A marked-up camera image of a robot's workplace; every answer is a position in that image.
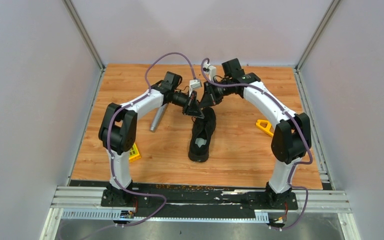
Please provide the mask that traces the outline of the black sneaker shoe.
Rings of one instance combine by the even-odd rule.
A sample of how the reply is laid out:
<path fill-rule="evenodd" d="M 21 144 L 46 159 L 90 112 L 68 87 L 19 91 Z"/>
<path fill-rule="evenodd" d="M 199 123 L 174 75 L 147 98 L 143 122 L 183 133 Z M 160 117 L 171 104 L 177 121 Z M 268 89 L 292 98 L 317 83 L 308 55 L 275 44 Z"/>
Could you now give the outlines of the black sneaker shoe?
<path fill-rule="evenodd" d="M 204 163 L 209 159 L 210 144 L 216 129 L 216 113 L 213 108 L 202 110 L 204 118 L 195 118 L 192 126 L 192 137 L 189 144 L 188 157 L 193 162 Z"/>

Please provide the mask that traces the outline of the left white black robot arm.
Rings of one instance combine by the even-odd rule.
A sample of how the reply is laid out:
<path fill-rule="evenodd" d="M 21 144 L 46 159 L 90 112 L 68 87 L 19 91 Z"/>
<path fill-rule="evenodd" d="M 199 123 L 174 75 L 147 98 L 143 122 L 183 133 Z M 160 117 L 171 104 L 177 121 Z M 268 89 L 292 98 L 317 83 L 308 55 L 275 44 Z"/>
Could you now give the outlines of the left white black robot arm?
<path fill-rule="evenodd" d="M 110 182 L 103 191 L 101 206 L 126 207 L 133 201 L 133 180 L 130 173 L 129 152 L 136 141 L 137 124 L 143 116 L 166 104 L 182 108 L 187 116 L 203 118 L 196 89 L 199 79 L 189 82 L 187 93 L 178 89 L 183 78 L 168 71 L 164 79 L 150 86 L 139 97 L 123 103 L 110 103 L 105 111 L 98 138 L 106 148 L 110 163 Z"/>

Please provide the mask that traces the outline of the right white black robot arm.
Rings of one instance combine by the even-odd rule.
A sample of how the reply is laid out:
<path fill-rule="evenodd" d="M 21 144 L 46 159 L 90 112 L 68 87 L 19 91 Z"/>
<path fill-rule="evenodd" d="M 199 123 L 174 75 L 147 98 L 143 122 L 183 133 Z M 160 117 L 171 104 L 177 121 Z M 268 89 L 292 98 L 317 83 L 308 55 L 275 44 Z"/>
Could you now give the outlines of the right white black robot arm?
<path fill-rule="evenodd" d="M 202 60 L 200 70 L 205 78 L 202 104 L 215 106 L 225 96 L 237 94 L 254 105 L 274 126 L 271 150 L 275 157 L 273 173 L 266 184 L 264 201 L 272 209 L 283 206 L 292 192 L 292 179 L 303 157 L 311 155 L 311 125 L 306 113 L 297 114 L 278 100 L 254 72 L 245 72 L 239 60 L 222 63 L 224 76 L 214 80 L 216 69 L 209 58 Z"/>

